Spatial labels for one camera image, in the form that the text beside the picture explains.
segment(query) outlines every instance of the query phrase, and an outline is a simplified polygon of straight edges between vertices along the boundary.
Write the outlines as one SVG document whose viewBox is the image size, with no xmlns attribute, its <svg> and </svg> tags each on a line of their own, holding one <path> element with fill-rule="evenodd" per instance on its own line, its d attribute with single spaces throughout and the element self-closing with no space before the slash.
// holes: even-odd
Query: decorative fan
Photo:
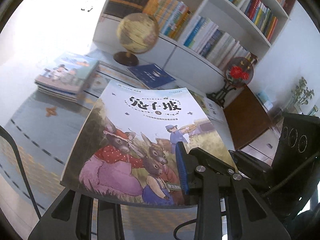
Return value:
<svg viewBox="0 0 320 240">
<path fill-rule="evenodd" d="M 225 77 L 223 88 L 218 92 L 207 94 L 207 98 L 222 107 L 225 103 L 226 95 L 231 90 L 242 88 L 250 83 L 253 77 L 253 66 L 244 57 L 233 58 L 227 64 Z"/>
</svg>

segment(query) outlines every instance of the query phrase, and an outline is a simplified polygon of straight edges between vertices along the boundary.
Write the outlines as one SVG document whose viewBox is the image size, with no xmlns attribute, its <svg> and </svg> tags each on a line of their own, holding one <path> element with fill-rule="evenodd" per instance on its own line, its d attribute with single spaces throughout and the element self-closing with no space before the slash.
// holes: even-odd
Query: cartoon rabbit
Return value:
<svg viewBox="0 0 320 240">
<path fill-rule="evenodd" d="M 164 182 L 169 182 L 173 184 L 180 184 L 179 177 L 175 174 L 175 172 L 167 165 L 168 160 L 163 152 L 164 147 L 162 143 L 156 144 L 151 142 L 147 136 L 145 136 L 143 133 L 141 133 L 141 136 L 145 143 L 149 146 L 149 155 L 150 157 L 155 161 L 158 167 L 162 169 L 162 174 L 159 175 L 159 178 L 161 178 Z M 182 191 L 171 191 L 170 195 L 173 198 L 173 201 L 176 205 L 183 205 L 184 204 L 184 198 L 182 195 Z"/>
<path fill-rule="evenodd" d="M 130 155 L 133 149 L 140 157 L 147 153 L 131 142 L 135 137 L 133 132 L 122 132 L 106 117 L 103 132 L 108 139 L 108 145 L 100 148 L 84 164 L 79 181 L 88 190 L 100 192 L 102 195 L 122 194 L 138 196 L 142 194 L 140 182 L 131 172 L 132 168 L 143 168 L 142 159 Z"/>
<path fill-rule="evenodd" d="M 160 178 L 163 173 L 160 166 L 148 157 L 143 159 L 143 165 L 149 173 L 146 179 L 147 185 L 142 192 L 143 201 L 150 205 L 173 205 L 170 190 L 167 189 L 164 180 Z"/>
</svg>

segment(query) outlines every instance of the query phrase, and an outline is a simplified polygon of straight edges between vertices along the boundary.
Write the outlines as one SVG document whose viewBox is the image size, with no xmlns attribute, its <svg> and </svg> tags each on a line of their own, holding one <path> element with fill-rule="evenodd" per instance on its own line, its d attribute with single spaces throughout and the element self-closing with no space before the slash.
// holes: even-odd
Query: metal bolt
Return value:
<svg viewBox="0 0 320 240">
<path fill-rule="evenodd" d="M 235 173 L 232 176 L 235 180 L 241 180 L 242 176 L 239 173 Z"/>
<path fill-rule="evenodd" d="M 197 166 L 196 170 L 199 172 L 204 172 L 205 171 L 205 167 L 204 166 Z"/>
</svg>

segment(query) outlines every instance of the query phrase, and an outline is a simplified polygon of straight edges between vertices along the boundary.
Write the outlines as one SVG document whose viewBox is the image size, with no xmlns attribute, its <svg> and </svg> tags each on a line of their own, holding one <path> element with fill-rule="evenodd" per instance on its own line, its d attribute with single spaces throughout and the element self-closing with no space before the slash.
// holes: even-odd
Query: red flower embroidery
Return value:
<svg viewBox="0 0 320 240">
<path fill-rule="evenodd" d="M 242 69 L 238 66 L 233 66 L 230 70 L 230 76 L 235 78 L 235 79 L 238 79 L 238 78 L 241 78 L 242 76 Z"/>
<path fill-rule="evenodd" d="M 247 73 L 247 72 L 242 72 L 241 78 L 242 78 L 243 80 L 248 80 L 248 79 L 249 79 L 249 73 Z"/>
</svg>

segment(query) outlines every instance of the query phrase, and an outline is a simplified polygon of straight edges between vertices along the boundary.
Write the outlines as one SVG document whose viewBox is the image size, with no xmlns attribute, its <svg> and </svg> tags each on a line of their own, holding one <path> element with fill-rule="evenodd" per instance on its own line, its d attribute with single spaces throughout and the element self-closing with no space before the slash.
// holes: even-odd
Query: globe stand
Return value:
<svg viewBox="0 0 320 240">
<path fill-rule="evenodd" d="M 113 59 L 121 65 L 134 67 L 139 64 L 139 60 L 136 55 L 130 52 L 117 52 L 113 55 Z"/>
</svg>

